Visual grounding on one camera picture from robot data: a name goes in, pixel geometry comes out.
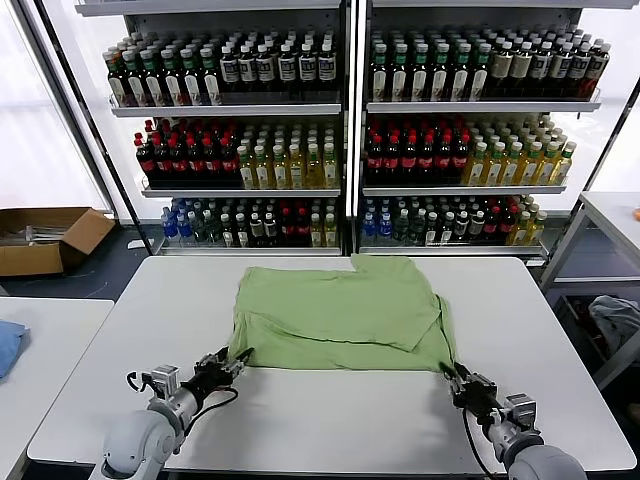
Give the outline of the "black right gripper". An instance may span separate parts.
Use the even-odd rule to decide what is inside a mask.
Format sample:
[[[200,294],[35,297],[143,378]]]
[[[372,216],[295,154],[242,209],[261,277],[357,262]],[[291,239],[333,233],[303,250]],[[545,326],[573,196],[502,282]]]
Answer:
[[[467,409],[472,414],[488,414],[499,408],[497,385],[494,382],[483,382],[477,373],[459,362],[454,363],[454,368],[440,362],[439,369],[448,382],[453,404],[457,408]]]

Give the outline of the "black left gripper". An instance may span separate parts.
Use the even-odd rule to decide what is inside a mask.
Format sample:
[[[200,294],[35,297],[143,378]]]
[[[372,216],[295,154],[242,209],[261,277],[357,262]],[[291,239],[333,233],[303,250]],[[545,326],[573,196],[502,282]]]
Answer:
[[[236,356],[223,347],[216,353],[204,355],[194,366],[194,375],[181,383],[196,401],[204,401],[211,393],[221,387],[230,386],[234,376],[239,375],[250,360],[254,348],[250,347]]]

